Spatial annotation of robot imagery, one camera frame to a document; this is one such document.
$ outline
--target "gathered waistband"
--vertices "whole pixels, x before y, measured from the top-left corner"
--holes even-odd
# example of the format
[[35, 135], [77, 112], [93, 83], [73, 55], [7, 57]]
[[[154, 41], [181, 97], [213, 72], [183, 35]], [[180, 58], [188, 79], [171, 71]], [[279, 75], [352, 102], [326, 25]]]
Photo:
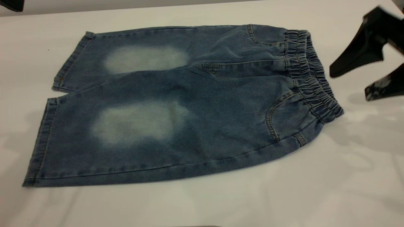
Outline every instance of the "gathered waistband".
[[288, 76], [294, 80], [296, 92], [304, 99], [324, 124], [344, 112], [328, 84], [323, 66], [305, 30], [288, 30], [285, 34], [285, 64]]

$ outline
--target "faded knee patch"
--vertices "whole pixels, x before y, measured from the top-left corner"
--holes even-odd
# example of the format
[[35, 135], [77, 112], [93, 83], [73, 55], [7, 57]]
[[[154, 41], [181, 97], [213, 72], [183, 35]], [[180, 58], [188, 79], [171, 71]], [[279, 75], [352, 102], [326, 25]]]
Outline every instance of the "faded knee patch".
[[187, 64], [187, 54], [169, 46], [124, 46], [112, 51], [104, 61], [112, 74], [132, 71], [168, 70]]
[[106, 146], [128, 146], [144, 139], [169, 141], [189, 111], [178, 102], [148, 101], [103, 110], [91, 133]]

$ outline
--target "blue denim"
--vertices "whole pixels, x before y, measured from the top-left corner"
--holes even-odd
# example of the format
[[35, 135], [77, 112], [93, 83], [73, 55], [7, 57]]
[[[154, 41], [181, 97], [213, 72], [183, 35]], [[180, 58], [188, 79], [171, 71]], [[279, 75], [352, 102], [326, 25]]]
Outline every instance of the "blue denim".
[[309, 32], [263, 25], [87, 32], [53, 89], [24, 187], [255, 166], [343, 114]]

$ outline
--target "white table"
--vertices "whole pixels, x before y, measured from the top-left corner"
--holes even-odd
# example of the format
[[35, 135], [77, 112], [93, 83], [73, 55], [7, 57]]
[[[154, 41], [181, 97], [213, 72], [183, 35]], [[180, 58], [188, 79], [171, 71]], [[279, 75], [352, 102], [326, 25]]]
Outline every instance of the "white table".
[[403, 61], [329, 80], [345, 115], [280, 160], [192, 179], [22, 188], [53, 77], [86, 30], [267, 24], [307, 29], [326, 71], [362, 16], [390, 0], [269, 0], [0, 18], [0, 227], [404, 226], [404, 98], [363, 89]]

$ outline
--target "black object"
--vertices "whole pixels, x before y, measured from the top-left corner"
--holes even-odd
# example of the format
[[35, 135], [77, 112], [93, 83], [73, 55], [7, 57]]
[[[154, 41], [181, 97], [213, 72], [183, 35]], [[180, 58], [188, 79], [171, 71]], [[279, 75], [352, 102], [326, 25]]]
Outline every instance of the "black object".
[[22, 12], [24, 9], [24, 0], [0, 0], [0, 5], [15, 12]]
[[[330, 66], [330, 76], [343, 74], [376, 61], [383, 61], [383, 46], [390, 43], [404, 54], [404, 20], [385, 12], [379, 6], [366, 14], [356, 36]], [[365, 89], [366, 100], [404, 95], [404, 64]]]

